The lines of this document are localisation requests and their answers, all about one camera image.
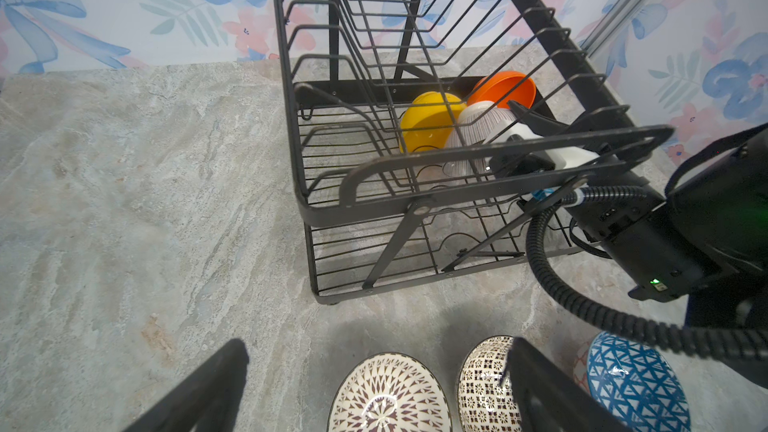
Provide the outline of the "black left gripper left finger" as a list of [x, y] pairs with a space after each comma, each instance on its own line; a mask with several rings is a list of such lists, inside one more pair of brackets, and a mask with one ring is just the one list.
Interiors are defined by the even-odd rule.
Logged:
[[248, 364], [246, 344], [238, 338], [229, 340], [127, 429], [232, 431]]

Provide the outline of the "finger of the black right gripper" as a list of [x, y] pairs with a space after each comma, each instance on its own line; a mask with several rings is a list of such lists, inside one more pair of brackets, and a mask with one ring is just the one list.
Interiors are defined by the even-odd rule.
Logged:
[[508, 106], [515, 117], [510, 127], [513, 136], [539, 138], [570, 133], [568, 125], [533, 112], [516, 101], [509, 101]]

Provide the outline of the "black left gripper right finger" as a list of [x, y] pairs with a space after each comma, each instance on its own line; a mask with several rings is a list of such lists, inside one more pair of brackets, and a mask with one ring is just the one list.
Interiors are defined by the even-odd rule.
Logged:
[[507, 352], [505, 378], [524, 431], [628, 429], [522, 337], [515, 337]]

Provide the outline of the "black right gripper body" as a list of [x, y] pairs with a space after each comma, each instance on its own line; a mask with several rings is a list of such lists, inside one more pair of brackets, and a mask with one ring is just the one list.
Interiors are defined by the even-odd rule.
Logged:
[[549, 262], [545, 236], [558, 211], [568, 208], [575, 226], [597, 240], [603, 254], [619, 264], [667, 264], [669, 226], [661, 217], [664, 199], [634, 173], [592, 185], [558, 188], [534, 197], [526, 236], [530, 264]]

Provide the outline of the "orange plastic bowl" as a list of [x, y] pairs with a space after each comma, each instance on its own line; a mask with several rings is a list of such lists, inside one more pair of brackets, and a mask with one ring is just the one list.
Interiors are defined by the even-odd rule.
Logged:
[[469, 105], [488, 101], [497, 107], [509, 108], [514, 101], [530, 108], [536, 99], [534, 81], [522, 72], [502, 71], [482, 78], [467, 99]]

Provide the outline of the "pink ribbed glass bowl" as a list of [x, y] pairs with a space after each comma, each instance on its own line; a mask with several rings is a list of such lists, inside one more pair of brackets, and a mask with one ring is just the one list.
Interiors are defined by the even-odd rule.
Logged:
[[[492, 101], [479, 101], [468, 105], [458, 117], [458, 127], [449, 134], [444, 149], [483, 145], [504, 127], [516, 120], [505, 108], [495, 107]], [[489, 172], [488, 159], [461, 159], [446, 162], [442, 172], [452, 178], [469, 178]]]

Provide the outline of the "yellow plastic bowl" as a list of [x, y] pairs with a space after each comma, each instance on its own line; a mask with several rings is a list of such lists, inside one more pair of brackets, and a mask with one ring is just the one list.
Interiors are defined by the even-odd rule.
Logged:
[[421, 153], [445, 146], [466, 103], [451, 93], [425, 92], [414, 99], [400, 121], [408, 153]]

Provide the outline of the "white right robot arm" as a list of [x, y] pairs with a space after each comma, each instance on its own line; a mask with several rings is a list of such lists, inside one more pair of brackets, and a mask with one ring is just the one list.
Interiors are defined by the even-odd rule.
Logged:
[[[537, 147], [577, 145], [593, 158], [566, 172], [569, 189], [530, 208], [526, 256], [563, 308], [601, 330], [688, 356], [720, 361], [767, 383], [767, 129], [720, 138], [690, 156], [662, 192], [630, 166], [668, 138], [668, 126], [635, 127], [592, 112], [572, 125], [513, 106]], [[615, 310], [568, 285], [545, 251], [545, 230], [569, 208], [575, 222], [634, 281], [636, 300], [687, 299], [672, 325]]]

